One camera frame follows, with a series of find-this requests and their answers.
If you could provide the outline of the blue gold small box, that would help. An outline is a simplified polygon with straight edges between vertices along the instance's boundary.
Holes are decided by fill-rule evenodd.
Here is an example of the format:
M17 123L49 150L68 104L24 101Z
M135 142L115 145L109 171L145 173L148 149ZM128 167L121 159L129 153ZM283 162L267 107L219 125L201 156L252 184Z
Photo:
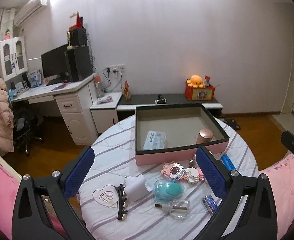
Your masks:
M214 213L218 210L219 204L221 202L221 199L219 198L216 202L211 194L203 197L202 202L204 206L206 207L208 213L210 216L213 216Z

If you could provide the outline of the blue highlighter marker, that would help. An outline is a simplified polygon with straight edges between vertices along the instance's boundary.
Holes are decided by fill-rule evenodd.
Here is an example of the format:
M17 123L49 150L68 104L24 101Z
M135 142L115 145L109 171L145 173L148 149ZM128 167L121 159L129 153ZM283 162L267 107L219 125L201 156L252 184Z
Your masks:
M237 170L234 164L232 163L231 159L226 154L221 156L221 161L228 171Z

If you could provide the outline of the black rhinestone hair clip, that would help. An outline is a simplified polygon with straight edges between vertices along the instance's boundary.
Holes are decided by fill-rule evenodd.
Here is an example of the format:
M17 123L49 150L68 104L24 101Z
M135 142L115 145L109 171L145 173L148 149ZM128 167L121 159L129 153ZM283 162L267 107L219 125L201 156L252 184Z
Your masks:
M124 192L125 186L124 184L120 184L119 186L114 186L117 192L118 196L118 214L117 214L117 220L121 221L126 218L126 215L128 213L126 207L127 207L127 196Z

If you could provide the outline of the white heart-shaped holder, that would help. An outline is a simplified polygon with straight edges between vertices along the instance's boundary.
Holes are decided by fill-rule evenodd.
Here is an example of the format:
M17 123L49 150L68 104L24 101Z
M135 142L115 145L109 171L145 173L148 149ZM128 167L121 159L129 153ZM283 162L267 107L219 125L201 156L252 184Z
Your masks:
M148 186L146 178L140 174L137 177L126 177L124 192L131 202L135 202L145 197L152 191Z

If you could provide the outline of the teal sponge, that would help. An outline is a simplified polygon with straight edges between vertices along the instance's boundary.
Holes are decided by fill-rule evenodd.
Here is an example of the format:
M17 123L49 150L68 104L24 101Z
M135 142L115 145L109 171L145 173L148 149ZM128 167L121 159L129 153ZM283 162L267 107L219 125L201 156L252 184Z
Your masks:
M154 200L158 203L179 199L184 193L184 186L174 180L160 179L154 183Z

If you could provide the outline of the black bathroom scale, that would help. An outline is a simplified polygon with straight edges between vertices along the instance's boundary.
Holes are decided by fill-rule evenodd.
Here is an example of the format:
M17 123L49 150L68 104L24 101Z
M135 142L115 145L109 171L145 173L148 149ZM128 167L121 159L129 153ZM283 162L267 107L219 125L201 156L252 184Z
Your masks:
M225 118L223 120L223 122L225 124L227 124L228 126L230 126L233 130L235 131L238 131L241 129L240 125L234 120L234 119L231 119L231 118Z

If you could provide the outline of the white pink block figure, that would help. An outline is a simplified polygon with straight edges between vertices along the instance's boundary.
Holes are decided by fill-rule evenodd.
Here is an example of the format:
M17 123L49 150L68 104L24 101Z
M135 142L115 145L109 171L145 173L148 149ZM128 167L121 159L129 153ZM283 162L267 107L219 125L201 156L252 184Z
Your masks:
M198 182L204 182L205 176L200 168L190 167L185 169L184 179L189 184L197 184Z

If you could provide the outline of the orange octopus plush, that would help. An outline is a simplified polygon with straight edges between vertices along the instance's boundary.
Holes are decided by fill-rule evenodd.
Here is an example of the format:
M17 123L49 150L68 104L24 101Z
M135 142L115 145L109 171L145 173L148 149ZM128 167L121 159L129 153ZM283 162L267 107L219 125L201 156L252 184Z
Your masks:
M203 79L199 75L192 75L186 84L192 88L204 88Z

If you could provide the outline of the white computer desk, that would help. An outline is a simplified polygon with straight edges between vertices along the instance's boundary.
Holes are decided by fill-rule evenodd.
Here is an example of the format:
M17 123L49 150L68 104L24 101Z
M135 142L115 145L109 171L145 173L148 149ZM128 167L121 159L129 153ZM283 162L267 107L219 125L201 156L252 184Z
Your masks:
M90 107L97 99L93 76L78 82L30 88L18 95L12 103L28 101L30 104L55 101L69 134L76 145L91 146L98 132Z

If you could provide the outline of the white small side cabinet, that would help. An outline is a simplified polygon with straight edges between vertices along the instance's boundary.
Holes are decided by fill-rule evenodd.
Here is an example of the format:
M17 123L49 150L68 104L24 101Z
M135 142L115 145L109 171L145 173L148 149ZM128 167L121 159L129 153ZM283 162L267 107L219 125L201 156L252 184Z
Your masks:
M102 98L97 98L90 107L95 127L99 134L119 121L117 106L122 95L121 92L105 93Z

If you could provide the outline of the black massage gun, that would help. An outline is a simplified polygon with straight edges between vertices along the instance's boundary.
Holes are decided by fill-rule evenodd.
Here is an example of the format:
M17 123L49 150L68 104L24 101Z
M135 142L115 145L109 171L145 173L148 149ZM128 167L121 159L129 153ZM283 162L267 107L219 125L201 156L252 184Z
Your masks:
M166 104L166 98L163 97L161 94L158 94L158 98L154 101L156 105Z

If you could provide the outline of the black computer tower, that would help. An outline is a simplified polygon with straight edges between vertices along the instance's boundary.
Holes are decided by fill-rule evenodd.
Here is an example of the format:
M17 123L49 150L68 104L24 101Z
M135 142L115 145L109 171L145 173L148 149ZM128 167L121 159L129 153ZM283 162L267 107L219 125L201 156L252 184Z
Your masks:
M65 51L68 75L71 82L78 82L93 74L88 46L73 47Z

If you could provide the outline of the white glass-door cabinet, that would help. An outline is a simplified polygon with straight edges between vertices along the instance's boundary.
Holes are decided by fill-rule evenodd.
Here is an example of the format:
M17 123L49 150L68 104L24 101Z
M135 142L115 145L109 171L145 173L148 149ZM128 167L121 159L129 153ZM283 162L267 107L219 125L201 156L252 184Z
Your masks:
M0 77L8 81L28 71L24 37L0 41Z

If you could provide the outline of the black speaker box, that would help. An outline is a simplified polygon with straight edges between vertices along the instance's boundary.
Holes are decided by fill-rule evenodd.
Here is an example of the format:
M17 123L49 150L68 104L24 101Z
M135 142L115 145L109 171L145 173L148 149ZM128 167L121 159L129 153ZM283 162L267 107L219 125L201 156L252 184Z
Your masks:
M87 33L85 28L75 28L69 31L71 46L86 46Z

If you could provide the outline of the white air conditioner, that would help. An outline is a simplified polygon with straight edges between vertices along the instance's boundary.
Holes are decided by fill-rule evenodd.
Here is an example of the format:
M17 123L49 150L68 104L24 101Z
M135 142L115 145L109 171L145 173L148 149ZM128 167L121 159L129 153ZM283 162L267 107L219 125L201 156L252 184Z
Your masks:
M14 17L14 25L19 27L28 18L47 6L48 0L30 0Z

